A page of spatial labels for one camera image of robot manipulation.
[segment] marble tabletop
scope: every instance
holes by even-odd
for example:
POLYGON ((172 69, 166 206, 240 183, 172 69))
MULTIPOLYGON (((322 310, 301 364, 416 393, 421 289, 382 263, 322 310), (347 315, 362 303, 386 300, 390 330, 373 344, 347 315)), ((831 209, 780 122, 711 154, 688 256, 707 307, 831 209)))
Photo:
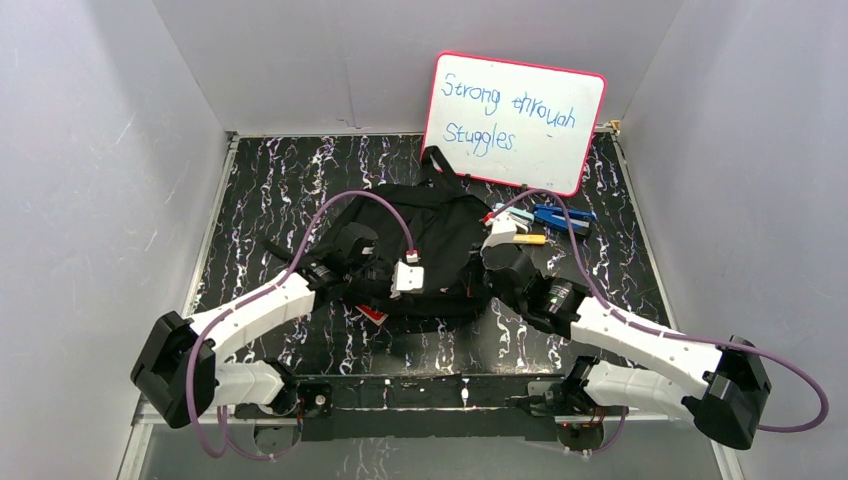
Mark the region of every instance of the marble tabletop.
MULTIPOLYGON (((271 239, 294 251, 312 216, 334 194, 382 183, 418 183, 421 141, 419 135, 241 139, 194 310, 214 308, 272 278, 283 265, 262 248, 262 241, 271 239)), ((477 180, 463 184, 490 206, 520 192, 477 180)), ((549 203, 537 198, 525 206, 534 202, 549 203)), ((601 291, 616 305, 668 325, 610 133, 595 135, 582 188, 568 203, 597 216, 595 231, 580 244, 580 252, 601 291)), ((341 208, 330 210, 312 243, 341 208)), ((524 247, 537 267, 581 280, 567 235, 545 233, 547 245, 524 247)), ((245 362, 277 357, 297 374, 439 375, 567 373, 578 355, 624 361, 537 332, 495 300, 476 319, 390 317, 382 326, 334 302, 268 332, 236 357, 245 362)))

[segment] bag strap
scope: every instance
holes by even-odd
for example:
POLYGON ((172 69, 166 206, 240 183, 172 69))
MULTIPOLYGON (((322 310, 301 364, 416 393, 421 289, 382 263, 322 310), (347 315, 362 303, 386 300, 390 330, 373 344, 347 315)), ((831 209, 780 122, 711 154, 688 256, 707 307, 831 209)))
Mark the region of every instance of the bag strap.
POLYGON ((433 182, 433 185, 439 188, 457 188, 462 190, 462 184, 456 176, 456 172, 448 163, 448 159, 435 145, 431 145, 424 149, 421 154, 421 169, 424 171, 424 179, 433 182), (442 168, 442 171, 436 170, 433 164, 437 164, 442 168))

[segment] wire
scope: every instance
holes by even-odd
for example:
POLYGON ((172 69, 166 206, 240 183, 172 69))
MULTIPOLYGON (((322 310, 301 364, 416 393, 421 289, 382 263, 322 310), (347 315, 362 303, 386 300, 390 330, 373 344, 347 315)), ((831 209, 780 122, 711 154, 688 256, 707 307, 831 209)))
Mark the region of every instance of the wire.
POLYGON ((825 418, 827 418, 828 413, 830 412, 830 401, 827 399, 827 394, 825 394, 824 389, 822 389, 821 385, 813 379, 807 372, 801 370, 800 367, 796 366, 789 360, 775 354, 769 352, 767 350, 762 350, 756 347, 751 347, 748 345, 742 345, 739 343, 731 343, 724 340, 717 340, 709 337, 704 337, 700 335, 685 335, 682 333, 672 333, 672 332, 662 332, 655 328, 646 327, 644 325, 640 325, 638 323, 629 322, 624 315, 621 314, 617 309, 613 308, 612 305, 601 295, 600 290, 595 285, 595 282, 589 277, 589 271, 586 269, 586 266, 583 264, 583 260, 580 258, 580 251, 577 249, 577 239, 574 236, 574 227, 571 225, 571 219, 568 218, 568 209, 566 208, 565 202, 554 192, 550 190, 545 190, 541 188, 527 190, 524 193, 517 195, 512 200, 506 202, 501 206, 501 208, 497 209, 493 216, 498 216, 501 212, 506 210, 507 208, 515 205, 516 202, 535 194, 547 195, 554 200, 559 208, 562 209, 563 217, 565 217, 565 223, 568 226, 568 236, 571 240, 571 246, 574 250, 574 258, 577 260, 577 266, 579 267, 580 274, 583 276, 583 279, 586 280, 586 284, 589 286, 589 289, 592 291, 592 295, 598 300, 598 302, 610 311, 610 315, 613 316, 618 321, 624 323, 627 326, 633 327, 640 332, 648 333, 650 335, 659 336, 663 334, 665 338, 671 338, 674 340, 681 340, 684 342, 694 342, 694 343, 705 343, 708 345, 715 345, 717 347, 727 348, 730 350, 737 350, 740 352, 751 353, 754 355, 758 355, 763 358, 768 358, 769 360, 787 368, 792 373, 801 377, 802 380, 807 382, 807 384, 812 387, 812 389, 816 392, 816 395, 819 398, 819 414, 816 415, 816 418, 813 420, 802 423, 800 425, 793 425, 789 427, 778 427, 772 425, 760 425, 758 428, 764 432, 776 432, 776 433, 796 433, 796 432, 805 432, 807 430, 812 430, 817 426, 821 425, 824 422, 825 418))
POLYGON ((195 403, 195 395, 194 395, 194 375, 195 375, 195 369, 197 367, 197 357, 200 353, 200 348, 203 346, 203 342, 205 342, 206 338, 209 336, 209 332, 211 332, 212 329, 215 328, 216 325, 218 325, 219 323, 224 321, 224 319, 226 319, 235 310, 238 310, 239 308, 242 308, 245 305, 248 305, 248 304, 264 297, 265 295, 271 293, 272 291, 276 290, 277 288, 286 288, 284 284, 286 283, 286 280, 288 280, 289 276, 291 276, 291 274, 297 269, 297 265, 298 265, 298 263, 300 263, 300 260, 303 257, 304 252, 306 251, 306 245, 309 243, 309 237, 312 235, 312 232, 314 232, 315 227, 318 225, 318 221, 321 219, 321 217, 324 215, 324 213, 330 208, 331 205, 333 205, 334 203, 336 203, 337 201, 339 201, 343 198, 353 197, 353 196, 370 198, 370 199, 378 202, 380 205, 386 207, 386 209, 388 209, 389 213, 391 213, 392 216, 394 216, 395 219, 398 221, 401 229, 403 230, 404 235, 406 236, 406 243, 407 243, 407 248, 408 248, 407 251, 409 253, 412 253, 412 252, 415 251, 415 246, 413 245, 413 241, 412 241, 412 234, 409 232, 409 227, 407 227, 406 222, 403 221, 403 217, 401 217, 400 213, 398 213, 398 211, 389 202, 387 202, 385 199, 378 197, 377 195, 375 195, 371 192, 366 192, 366 191, 363 191, 363 190, 349 190, 349 191, 346 191, 346 192, 339 193, 338 195, 335 195, 332 198, 330 198, 329 200, 327 200, 327 202, 324 205, 322 205, 321 208, 319 208, 317 212, 315 212, 315 216, 313 216, 312 221, 309 222, 309 226, 306 228, 306 235, 303 237, 303 240, 301 240, 300 246, 297 247, 297 252, 295 253, 294 258, 292 259, 288 268, 286 268, 286 271, 282 275, 280 280, 278 282, 276 282, 275 284, 270 285, 269 287, 263 288, 262 290, 254 293, 253 295, 245 298, 244 300, 239 301, 238 303, 236 303, 235 307, 228 308, 227 310, 224 310, 223 312, 218 314, 218 316, 215 317, 211 322, 209 322, 209 324, 206 325, 206 328, 204 328, 203 331, 200 332, 200 335, 197 336, 197 340, 195 340, 194 345, 191 347, 191 352, 189 352, 189 356, 188 356, 188 365, 187 365, 187 368, 186 368, 186 400, 187 400, 187 407, 188 407, 188 418, 191 421, 191 425, 194 428, 195 433, 197 434, 197 439, 200 442, 200 446, 203 448, 204 451, 206 451, 206 453, 209 456, 211 456, 213 458, 220 458, 226 452, 227 445, 233 447, 233 449, 237 453, 239 453, 240 455, 247 457, 247 458, 250 458, 250 459, 253 459, 253 460, 271 461, 271 460, 274 460, 275 457, 277 457, 279 455, 283 455, 290 450, 291 447, 287 448, 286 450, 281 452, 279 455, 256 456, 256 455, 252 455, 250 453, 247 453, 244 450, 241 450, 240 448, 236 447, 233 444, 233 442, 231 440, 229 440, 229 437, 227 435, 227 415, 226 415, 227 407, 226 406, 223 406, 223 408, 219 407, 219 409, 218 409, 218 425, 221 427, 221 432, 224 435, 224 440, 225 440, 224 445, 221 447, 220 450, 216 450, 215 448, 213 448, 209 444, 209 440, 206 438, 206 434, 203 432, 203 428, 201 427, 200 421, 197 418, 198 417, 197 416, 197 404, 195 403))

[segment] black fabric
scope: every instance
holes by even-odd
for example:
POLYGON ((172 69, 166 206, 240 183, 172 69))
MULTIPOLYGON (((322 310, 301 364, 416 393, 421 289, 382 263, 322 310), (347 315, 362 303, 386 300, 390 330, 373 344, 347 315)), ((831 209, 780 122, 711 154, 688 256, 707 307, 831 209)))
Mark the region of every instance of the black fabric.
POLYGON ((320 258, 331 251, 342 228, 360 223, 377 233, 377 246, 373 260, 352 274, 345 302, 413 317, 479 313, 491 299, 482 284, 479 256, 488 235, 481 220, 491 209, 462 189, 436 147, 425 149, 422 162, 432 187, 384 184, 370 191, 391 203, 409 227, 424 267, 423 293, 390 298, 392 273, 406 253, 406 237, 388 210, 371 199, 355 198, 333 220, 313 254, 320 258), (434 160, 442 172, 433 167, 434 160))

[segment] yellow highlighter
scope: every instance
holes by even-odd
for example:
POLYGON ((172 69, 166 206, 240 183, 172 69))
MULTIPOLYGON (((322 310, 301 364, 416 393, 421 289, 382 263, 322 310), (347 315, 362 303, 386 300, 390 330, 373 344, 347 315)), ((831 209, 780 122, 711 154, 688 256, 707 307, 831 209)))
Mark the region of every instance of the yellow highlighter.
POLYGON ((544 245, 547 238, 544 235, 516 235, 512 237, 512 243, 522 245, 544 245))

